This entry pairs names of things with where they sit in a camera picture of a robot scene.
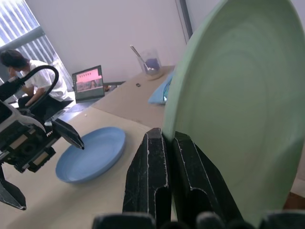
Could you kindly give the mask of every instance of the laptop screen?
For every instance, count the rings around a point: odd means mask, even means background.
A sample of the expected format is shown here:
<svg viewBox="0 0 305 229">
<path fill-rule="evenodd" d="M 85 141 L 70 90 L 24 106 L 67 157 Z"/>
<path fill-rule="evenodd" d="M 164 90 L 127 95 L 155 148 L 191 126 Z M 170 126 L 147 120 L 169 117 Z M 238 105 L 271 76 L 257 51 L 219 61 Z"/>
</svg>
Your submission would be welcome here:
<svg viewBox="0 0 305 229">
<path fill-rule="evenodd" d="M 76 101 L 105 95 L 101 66 L 74 73 L 72 77 Z"/>
</svg>

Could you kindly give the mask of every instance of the green plate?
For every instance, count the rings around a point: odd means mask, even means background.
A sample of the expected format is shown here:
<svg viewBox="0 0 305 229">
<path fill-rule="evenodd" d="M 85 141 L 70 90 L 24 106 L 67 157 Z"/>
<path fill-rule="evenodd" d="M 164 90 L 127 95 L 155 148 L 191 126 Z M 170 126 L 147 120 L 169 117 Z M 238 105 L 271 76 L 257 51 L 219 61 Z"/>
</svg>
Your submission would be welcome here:
<svg viewBox="0 0 305 229">
<path fill-rule="evenodd" d="M 305 40 L 288 0 L 229 0 L 175 69 L 163 133 L 188 134 L 254 224 L 282 209 L 305 139 Z"/>
</svg>

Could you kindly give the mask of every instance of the man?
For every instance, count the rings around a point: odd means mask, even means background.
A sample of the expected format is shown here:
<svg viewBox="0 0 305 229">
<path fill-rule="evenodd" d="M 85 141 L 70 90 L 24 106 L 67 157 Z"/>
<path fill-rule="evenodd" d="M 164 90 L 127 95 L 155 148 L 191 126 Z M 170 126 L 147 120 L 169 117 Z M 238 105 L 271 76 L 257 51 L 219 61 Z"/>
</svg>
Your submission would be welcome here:
<svg viewBox="0 0 305 229">
<path fill-rule="evenodd" d="M 11 77 L 17 77 L 16 72 L 20 72 L 22 76 L 26 76 L 30 71 L 38 66 L 48 65 L 47 63 L 28 60 L 16 50 L 6 50 L 0 54 L 1 63 L 9 68 L 9 74 Z M 25 86 L 22 87 L 22 91 L 28 96 L 20 98 L 18 105 L 20 108 L 28 107 L 37 101 L 48 88 L 52 85 L 55 78 L 55 74 L 52 70 L 43 69 L 34 74 L 29 80 L 25 82 Z M 44 119 L 46 109 L 48 107 L 60 110 L 62 108 L 61 102 L 68 98 L 67 85 L 62 76 L 59 75 L 59 79 L 53 90 L 47 96 L 47 98 L 37 107 L 32 113 L 41 119 Z"/>
</svg>

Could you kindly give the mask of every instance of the laptop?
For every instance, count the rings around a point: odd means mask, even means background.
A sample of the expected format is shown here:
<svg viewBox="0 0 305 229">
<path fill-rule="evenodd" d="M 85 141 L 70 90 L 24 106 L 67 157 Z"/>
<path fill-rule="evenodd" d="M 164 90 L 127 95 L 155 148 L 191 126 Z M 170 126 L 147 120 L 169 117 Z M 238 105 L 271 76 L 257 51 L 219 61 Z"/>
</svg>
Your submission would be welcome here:
<svg viewBox="0 0 305 229">
<path fill-rule="evenodd" d="M 102 68 L 96 66 L 72 75 L 76 105 L 66 112 L 80 112 L 105 96 Z"/>
</svg>

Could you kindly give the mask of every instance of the spoon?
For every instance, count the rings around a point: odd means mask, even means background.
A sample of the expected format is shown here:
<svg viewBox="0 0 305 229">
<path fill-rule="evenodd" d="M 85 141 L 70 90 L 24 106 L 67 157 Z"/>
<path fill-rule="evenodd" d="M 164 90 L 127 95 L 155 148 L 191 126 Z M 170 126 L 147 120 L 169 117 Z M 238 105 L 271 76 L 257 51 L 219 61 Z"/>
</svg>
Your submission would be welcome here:
<svg viewBox="0 0 305 229">
<path fill-rule="evenodd" d="M 146 62 L 143 60 L 142 56 L 138 53 L 138 51 L 135 49 L 133 45 L 130 45 L 130 48 L 134 51 L 134 53 L 140 58 L 140 60 L 143 62 L 145 68 L 146 68 L 146 73 L 148 75 L 156 75 L 158 73 L 158 70 L 154 68 L 150 68 L 147 66 Z"/>
</svg>

